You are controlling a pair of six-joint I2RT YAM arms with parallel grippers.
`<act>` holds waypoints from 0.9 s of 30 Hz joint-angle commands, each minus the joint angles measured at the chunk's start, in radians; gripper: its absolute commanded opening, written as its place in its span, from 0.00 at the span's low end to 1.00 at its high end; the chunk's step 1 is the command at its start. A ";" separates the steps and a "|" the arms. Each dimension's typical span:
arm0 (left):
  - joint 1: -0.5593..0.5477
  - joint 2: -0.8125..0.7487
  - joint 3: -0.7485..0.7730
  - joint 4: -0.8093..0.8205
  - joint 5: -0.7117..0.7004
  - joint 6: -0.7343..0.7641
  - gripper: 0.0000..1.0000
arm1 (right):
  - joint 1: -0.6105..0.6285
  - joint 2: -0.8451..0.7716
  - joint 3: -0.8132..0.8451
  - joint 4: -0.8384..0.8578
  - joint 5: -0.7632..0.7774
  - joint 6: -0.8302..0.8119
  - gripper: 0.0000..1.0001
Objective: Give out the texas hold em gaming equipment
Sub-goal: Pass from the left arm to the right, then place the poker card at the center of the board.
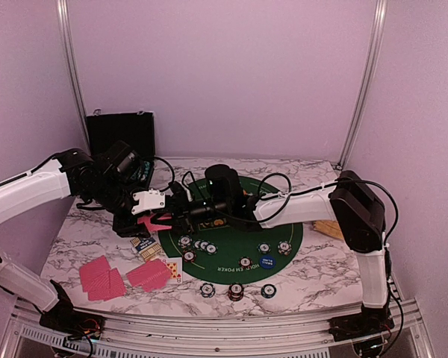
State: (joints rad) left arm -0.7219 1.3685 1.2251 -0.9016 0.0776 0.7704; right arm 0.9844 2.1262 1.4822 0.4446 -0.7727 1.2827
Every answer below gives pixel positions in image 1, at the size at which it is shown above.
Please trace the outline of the red backed card deck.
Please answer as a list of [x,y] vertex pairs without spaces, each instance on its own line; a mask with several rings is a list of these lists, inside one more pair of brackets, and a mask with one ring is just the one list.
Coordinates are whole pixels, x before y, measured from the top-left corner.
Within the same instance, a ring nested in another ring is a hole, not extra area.
[[164,230],[171,230],[172,226],[165,224],[153,224],[152,223],[153,215],[142,216],[137,220],[137,223],[140,225],[144,225],[148,232],[155,233]]

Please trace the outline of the teal chips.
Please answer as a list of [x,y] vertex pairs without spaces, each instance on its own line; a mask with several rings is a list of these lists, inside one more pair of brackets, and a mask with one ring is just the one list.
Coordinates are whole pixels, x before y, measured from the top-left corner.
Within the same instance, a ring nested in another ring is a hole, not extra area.
[[193,243],[193,247],[196,250],[205,252],[206,254],[209,255],[214,255],[218,250],[217,246],[214,243],[206,240],[196,240]]

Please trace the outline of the blue small blind button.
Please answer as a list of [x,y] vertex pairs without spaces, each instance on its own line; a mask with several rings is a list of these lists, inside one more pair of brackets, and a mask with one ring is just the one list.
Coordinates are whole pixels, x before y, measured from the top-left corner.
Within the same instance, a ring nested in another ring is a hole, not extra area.
[[271,255],[264,255],[259,260],[259,266],[263,269],[273,269],[276,267],[276,259]]

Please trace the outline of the brown black chip stack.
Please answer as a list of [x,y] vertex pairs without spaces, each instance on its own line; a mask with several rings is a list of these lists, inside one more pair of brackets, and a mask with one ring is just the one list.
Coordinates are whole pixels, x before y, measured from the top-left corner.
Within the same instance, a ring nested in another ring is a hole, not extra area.
[[228,298],[231,301],[240,301],[244,296],[243,286],[240,283],[233,283],[228,288]]

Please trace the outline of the teal black chip stack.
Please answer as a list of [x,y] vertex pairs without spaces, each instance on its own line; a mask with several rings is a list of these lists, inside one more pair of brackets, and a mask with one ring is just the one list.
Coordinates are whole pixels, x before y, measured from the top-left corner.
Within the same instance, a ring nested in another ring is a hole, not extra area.
[[273,298],[277,293],[277,288],[272,284],[265,284],[261,287],[261,296],[270,299]]

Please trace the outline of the blue white chip stack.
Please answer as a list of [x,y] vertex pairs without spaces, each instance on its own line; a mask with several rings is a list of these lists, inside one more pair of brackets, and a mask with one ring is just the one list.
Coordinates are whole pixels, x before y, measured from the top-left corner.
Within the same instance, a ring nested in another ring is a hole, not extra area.
[[199,290],[203,298],[211,298],[215,294],[215,288],[212,283],[203,283]]

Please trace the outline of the dropped red cards pile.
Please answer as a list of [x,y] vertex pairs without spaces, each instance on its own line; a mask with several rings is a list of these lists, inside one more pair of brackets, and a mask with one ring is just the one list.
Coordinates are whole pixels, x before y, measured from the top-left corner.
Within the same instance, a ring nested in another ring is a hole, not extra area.
[[165,287],[171,275],[172,272],[165,263],[152,260],[129,271],[126,277],[133,287],[139,286],[144,292],[151,292]]
[[109,301],[126,294],[119,270],[111,268],[104,255],[84,264],[78,272],[82,290],[89,301]]

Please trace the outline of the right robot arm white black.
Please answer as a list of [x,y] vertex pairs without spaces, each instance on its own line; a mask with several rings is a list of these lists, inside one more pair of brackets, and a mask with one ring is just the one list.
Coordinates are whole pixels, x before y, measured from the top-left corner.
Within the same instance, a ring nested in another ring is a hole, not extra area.
[[190,200],[182,184],[172,182],[166,211],[170,224],[184,233],[214,219],[226,219],[235,229],[254,232],[274,227],[319,220],[336,221],[347,246],[358,261],[363,289],[362,313],[355,317],[355,328],[370,334],[384,321],[390,275],[385,248],[385,206],[372,191],[373,183],[353,171],[318,187],[284,194],[246,194],[236,170],[216,164],[205,170],[208,196]]

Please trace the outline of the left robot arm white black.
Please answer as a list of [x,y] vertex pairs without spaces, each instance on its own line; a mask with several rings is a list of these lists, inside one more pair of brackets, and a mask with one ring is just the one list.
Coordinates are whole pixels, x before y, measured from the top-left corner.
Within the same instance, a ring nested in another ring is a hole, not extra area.
[[[143,190],[143,161],[124,142],[91,157],[79,148],[51,155],[35,168],[0,182],[0,233],[15,234],[32,248],[52,241],[59,200],[95,201],[113,216],[121,237],[148,236],[138,222],[134,192]],[[79,315],[59,283],[44,280],[0,248],[0,287],[31,302],[64,332],[79,326]]]

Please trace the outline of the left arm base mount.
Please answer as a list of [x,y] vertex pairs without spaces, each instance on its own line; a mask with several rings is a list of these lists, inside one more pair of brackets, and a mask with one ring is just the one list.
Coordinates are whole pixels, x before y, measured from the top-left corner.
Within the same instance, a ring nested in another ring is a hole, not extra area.
[[99,339],[105,319],[100,315],[94,315],[79,311],[64,313],[43,313],[39,323],[42,327],[67,333],[73,339],[90,338]]

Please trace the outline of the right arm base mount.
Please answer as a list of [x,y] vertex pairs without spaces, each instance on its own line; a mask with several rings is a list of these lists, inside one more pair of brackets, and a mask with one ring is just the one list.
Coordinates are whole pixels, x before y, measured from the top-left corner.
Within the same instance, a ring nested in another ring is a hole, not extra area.
[[364,315],[356,313],[329,319],[329,333],[336,342],[347,339],[357,339],[395,327],[391,317],[378,317],[377,315]]

